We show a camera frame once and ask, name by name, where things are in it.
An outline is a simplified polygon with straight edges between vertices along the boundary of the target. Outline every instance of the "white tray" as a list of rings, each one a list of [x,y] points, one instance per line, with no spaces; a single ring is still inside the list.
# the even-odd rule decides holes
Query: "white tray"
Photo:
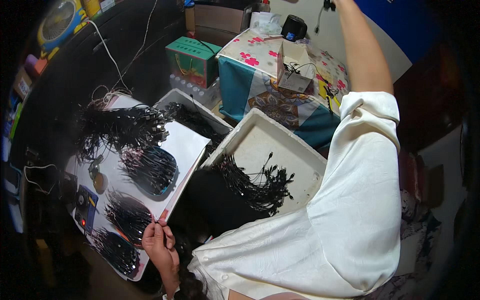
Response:
[[[237,166],[245,168],[245,173],[255,173],[261,170],[270,152],[273,156],[267,167],[287,168],[287,176],[295,173],[294,181],[288,184],[293,200],[285,197],[279,214],[307,204],[320,189],[327,160],[257,108],[250,110],[202,167],[211,166],[227,153],[234,154]]]
[[[208,124],[210,124],[210,126],[212,126],[212,128],[219,134],[227,134],[233,129],[232,126],[223,121],[221,118],[217,117],[200,102],[193,100],[192,97],[177,88],[169,91],[157,103],[155,103],[153,107],[156,109],[163,109],[170,102],[183,104],[185,107],[193,111],[198,110],[198,112],[205,117],[205,120],[208,122]]]

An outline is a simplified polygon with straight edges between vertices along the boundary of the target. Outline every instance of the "bundle of black cables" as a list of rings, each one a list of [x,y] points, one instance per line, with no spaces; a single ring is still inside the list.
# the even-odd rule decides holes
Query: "bundle of black cables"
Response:
[[[80,110],[77,116],[74,126],[77,131],[75,145],[81,161],[95,160],[101,142],[120,151],[124,147],[146,148],[157,145],[168,135],[165,123],[169,119],[164,111],[144,104],[106,110],[90,105]]]
[[[95,230],[92,238],[93,248],[117,271],[128,277],[136,275],[140,259],[132,244],[105,228]]]
[[[177,161],[158,146],[129,148],[121,155],[123,171],[150,195],[163,194],[177,171]]]
[[[143,203],[132,196],[109,190],[108,203],[105,205],[105,215],[115,227],[135,247],[142,247],[142,236],[148,224],[154,221],[152,213]]]
[[[293,199],[288,192],[287,184],[293,182],[295,173],[287,177],[286,168],[278,168],[277,165],[265,168],[268,160],[259,173],[245,174],[243,172],[245,169],[237,166],[232,155],[223,154],[222,160],[212,165],[212,170],[222,174],[227,186],[234,193],[244,197],[251,208],[267,211],[270,216],[273,216],[283,205],[286,196]],[[249,175],[256,175],[256,177],[251,180]]]
[[[183,104],[177,102],[170,102],[165,109],[169,118],[174,119],[178,123],[192,129],[196,133],[209,138],[212,141],[211,144],[206,146],[207,155],[212,154],[226,136],[226,134],[217,133],[205,120],[206,117],[204,117],[199,111],[190,110]]]

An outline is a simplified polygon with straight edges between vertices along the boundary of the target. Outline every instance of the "small white box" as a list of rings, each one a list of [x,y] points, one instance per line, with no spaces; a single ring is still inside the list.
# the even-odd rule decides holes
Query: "small white box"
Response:
[[[305,48],[283,41],[277,57],[278,86],[295,92],[305,92],[315,75],[315,66],[310,63]],[[286,71],[284,64],[298,68],[300,74]]]

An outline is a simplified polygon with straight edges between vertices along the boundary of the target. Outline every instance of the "table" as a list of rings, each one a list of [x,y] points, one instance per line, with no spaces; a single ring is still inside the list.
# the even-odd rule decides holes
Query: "table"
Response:
[[[282,42],[291,43],[285,39],[263,41],[247,29],[222,48],[217,55],[223,101],[220,112],[240,121],[250,109],[259,108],[310,146],[328,145],[340,123],[339,106],[332,102],[330,114],[327,101],[318,95],[319,81],[327,80],[338,89],[341,102],[349,92],[345,66],[325,51],[299,44],[308,50],[320,73],[316,72],[306,94],[279,88],[276,57]]]
[[[140,102],[126,96],[120,96],[118,99],[112,100],[108,108],[129,108],[140,104]],[[100,172],[105,174],[108,178],[108,189],[116,189],[121,192],[125,192],[130,196],[141,201],[154,215],[155,219],[167,220],[171,215],[172,209],[175,203],[179,199],[186,183],[190,179],[193,171],[198,166],[201,157],[203,156],[205,146],[210,141],[189,128],[175,122],[169,122],[165,125],[170,135],[162,143],[161,148],[172,154],[178,165],[178,170],[175,175],[174,182],[169,186],[167,191],[160,196],[150,196],[144,194],[138,187],[131,181],[126,180],[123,171],[120,170],[118,153],[106,150],[103,154],[104,160],[100,164]],[[189,146],[185,147],[185,141],[189,141]],[[100,147],[99,153],[103,152],[103,148]],[[86,186],[89,190],[95,191],[93,182],[88,174],[88,167],[90,164],[78,164],[76,157],[70,158],[66,171],[74,174],[78,177],[78,184]],[[98,202],[96,204],[96,213],[93,223],[93,229],[105,228],[108,231],[117,233],[115,227],[107,221],[104,216],[105,202],[107,201],[107,193],[105,191],[102,194],[98,194]],[[67,206],[71,216],[74,219],[75,208],[71,205]],[[75,221],[75,224],[84,232],[84,227]],[[86,238],[90,243],[93,243],[93,239],[90,235],[86,235]],[[124,274],[118,272],[113,268],[117,274],[125,280],[139,281],[142,278],[145,266],[149,261],[149,257],[145,250],[139,250],[140,264],[138,271],[133,277],[127,277]]]

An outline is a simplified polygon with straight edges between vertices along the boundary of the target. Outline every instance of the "woman's hand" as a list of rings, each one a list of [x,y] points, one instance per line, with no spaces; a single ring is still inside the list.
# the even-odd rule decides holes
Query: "woman's hand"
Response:
[[[180,261],[174,245],[175,237],[166,222],[152,222],[145,228],[142,247],[160,272],[169,299],[180,285],[178,278]]]

